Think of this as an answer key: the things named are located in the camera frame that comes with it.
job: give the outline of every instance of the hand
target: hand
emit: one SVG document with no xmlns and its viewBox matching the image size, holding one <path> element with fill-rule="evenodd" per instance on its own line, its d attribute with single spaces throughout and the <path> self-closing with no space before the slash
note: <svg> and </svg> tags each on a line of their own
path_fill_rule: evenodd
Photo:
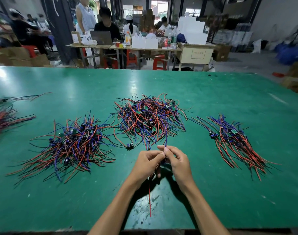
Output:
<svg viewBox="0 0 298 235">
<path fill-rule="evenodd" d="M 139 189 L 141 184 L 157 170 L 157 177 L 161 177 L 160 162 L 165 158 L 163 151 L 141 151 L 127 180 Z"/>
<path fill-rule="evenodd" d="M 194 184 L 193 175 L 191 174 L 190 163 L 186 154 L 174 146 L 164 145 L 158 146 L 158 149 L 163 150 L 165 156 L 170 161 L 172 171 L 176 182 L 183 193 L 186 192 L 188 186 Z"/>
</svg>

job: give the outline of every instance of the finger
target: finger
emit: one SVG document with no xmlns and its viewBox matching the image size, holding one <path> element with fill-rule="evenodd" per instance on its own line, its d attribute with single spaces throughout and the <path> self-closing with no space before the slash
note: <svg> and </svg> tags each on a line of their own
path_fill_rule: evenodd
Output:
<svg viewBox="0 0 298 235">
<path fill-rule="evenodd" d="M 161 178 L 161 167 L 160 167 L 160 164 L 158 165 L 158 168 L 156 170 L 156 175 L 158 178 Z"/>
<path fill-rule="evenodd" d="M 170 163 L 176 163 L 177 159 L 174 157 L 174 153 L 171 152 L 168 148 L 163 149 L 165 156 L 170 160 Z"/>
<path fill-rule="evenodd" d="M 159 150 L 150 150 L 150 151 L 146 151 L 145 155 L 148 158 L 148 160 L 152 160 L 153 158 L 155 158 L 155 156 L 157 156 L 158 154 L 162 153 L 163 150 L 159 151 Z"/>
<path fill-rule="evenodd" d="M 153 158 L 150 163 L 153 164 L 154 167 L 157 166 L 158 163 L 160 163 L 165 158 L 164 152 L 158 154 L 155 158 Z"/>
<path fill-rule="evenodd" d="M 162 147 L 164 148 L 164 146 L 158 146 L 158 149 L 162 150 Z M 169 149 L 175 156 L 177 159 L 181 158 L 181 157 L 185 157 L 186 155 L 179 150 L 177 147 L 174 146 L 167 146 L 167 149 Z"/>
</svg>

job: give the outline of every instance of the laptop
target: laptop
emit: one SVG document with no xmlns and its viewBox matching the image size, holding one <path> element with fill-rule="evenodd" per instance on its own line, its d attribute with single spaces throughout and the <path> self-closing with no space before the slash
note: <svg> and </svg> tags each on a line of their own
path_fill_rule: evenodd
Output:
<svg viewBox="0 0 298 235">
<path fill-rule="evenodd" d="M 90 31 L 91 39 L 96 40 L 100 45 L 112 45 L 110 31 Z"/>
</svg>

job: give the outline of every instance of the black shirt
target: black shirt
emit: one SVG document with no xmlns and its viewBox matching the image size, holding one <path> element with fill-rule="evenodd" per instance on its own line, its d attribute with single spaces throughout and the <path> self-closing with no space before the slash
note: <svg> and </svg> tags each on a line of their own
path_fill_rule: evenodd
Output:
<svg viewBox="0 0 298 235">
<path fill-rule="evenodd" d="M 13 20 L 11 23 L 11 27 L 18 38 L 18 40 L 26 40 L 29 38 L 29 35 L 27 34 L 27 29 L 32 29 L 32 30 L 38 30 L 38 26 L 33 26 L 28 24 L 25 21 L 22 20 Z"/>
<path fill-rule="evenodd" d="M 95 31 L 110 31 L 112 41 L 115 38 L 117 38 L 118 40 L 122 40 L 119 28 L 113 23 L 111 23 L 110 27 L 105 27 L 103 22 L 99 22 L 99 23 L 95 24 L 94 30 Z"/>
</svg>

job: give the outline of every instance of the green workbench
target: green workbench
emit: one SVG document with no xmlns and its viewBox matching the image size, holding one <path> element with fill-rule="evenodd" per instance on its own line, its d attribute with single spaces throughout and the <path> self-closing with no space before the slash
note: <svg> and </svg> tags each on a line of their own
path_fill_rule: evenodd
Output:
<svg viewBox="0 0 298 235">
<path fill-rule="evenodd" d="M 18 116 L 36 119 L 0 134 L 0 232 L 89 230 L 114 198 L 130 173 L 140 145 L 131 151 L 113 148 L 116 161 L 92 172 L 79 172 L 67 184 L 55 177 L 43 182 L 52 170 L 23 181 L 5 174 L 18 170 L 18 161 L 34 157 L 29 139 L 53 130 L 53 119 L 83 116 L 89 110 L 104 121 L 114 112 L 117 97 L 159 95 L 178 99 L 182 108 L 193 108 L 189 117 L 226 115 L 228 121 L 250 126 L 246 134 L 263 158 L 282 165 L 262 177 L 245 165 L 230 168 L 213 139 L 201 126 L 184 122 L 185 133 L 168 138 L 185 152 L 198 188 L 227 228 L 298 227 L 298 94 L 253 73 L 0 67 L 0 97 L 43 95 L 19 101 Z M 160 182 L 148 185 L 133 198 L 124 229 L 192 229 L 196 227 L 186 198 L 165 169 Z"/>
</svg>

